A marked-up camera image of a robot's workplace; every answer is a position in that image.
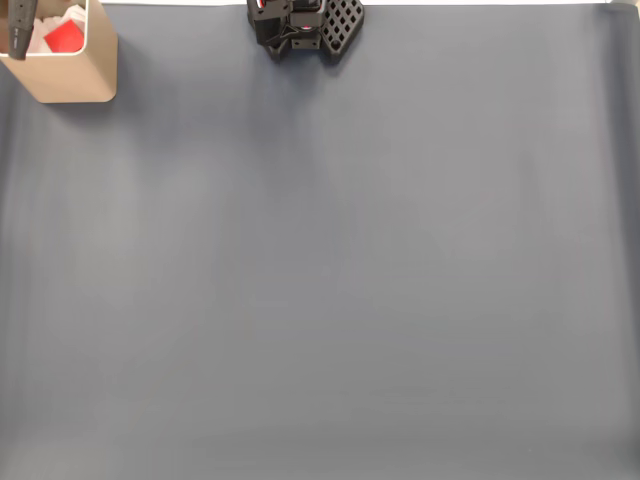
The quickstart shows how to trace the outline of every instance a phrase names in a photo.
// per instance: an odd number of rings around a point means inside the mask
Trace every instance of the grid pattern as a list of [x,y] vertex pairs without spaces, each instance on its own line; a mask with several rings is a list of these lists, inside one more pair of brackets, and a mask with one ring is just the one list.
[[328,1],[322,36],[330,49],[338,52],[352,32],[357,31],[356,25],[362,21],[364,9],[358,0]]

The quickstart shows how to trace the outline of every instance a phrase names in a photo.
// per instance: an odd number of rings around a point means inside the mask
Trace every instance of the red paper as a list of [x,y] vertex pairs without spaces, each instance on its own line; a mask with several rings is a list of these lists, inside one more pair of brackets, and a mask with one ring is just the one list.
[[84,32],[73,20],[67,20],[44,39],[53,53],[78,52],[84,46]]

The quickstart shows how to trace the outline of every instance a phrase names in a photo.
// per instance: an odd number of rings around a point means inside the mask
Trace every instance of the black plastic part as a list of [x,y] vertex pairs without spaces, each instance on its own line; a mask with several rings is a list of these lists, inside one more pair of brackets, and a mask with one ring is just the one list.
[[9,56],[24,60],[31,43],[38,0],[9,0]]
[[317,12],[322,0],[292,0],[292,5],[296,12]]
[[[322,50],[329,61],[337,63],[347,52],[364,23],[360,0],[324,0],[317,12],[296,10],[295,0],[247,0],[249,23],[256,40],[272,60],[279,62],[292,48]],[[292,25],[292,16],[316,15],[310,28]]]
[[364,7],[360,0],[328,2],[326,21],[320,30],[322,50],[332,62],[337,63],[364,24]]

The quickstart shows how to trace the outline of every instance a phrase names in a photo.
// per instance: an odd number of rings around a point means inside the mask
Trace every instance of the gray mat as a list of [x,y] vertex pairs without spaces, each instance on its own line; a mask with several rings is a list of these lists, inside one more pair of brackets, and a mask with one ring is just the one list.
[[112,103],[0,72],[0,479],[638,478],[633,9],[108,11]]

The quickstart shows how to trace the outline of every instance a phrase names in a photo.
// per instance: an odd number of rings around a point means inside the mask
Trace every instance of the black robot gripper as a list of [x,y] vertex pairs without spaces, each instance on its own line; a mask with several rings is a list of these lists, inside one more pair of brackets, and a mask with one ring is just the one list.
[[332,63],[344,56],[364,23],[360,0],[247,0],[258,44],[274,61],[291,50],[322,50]]

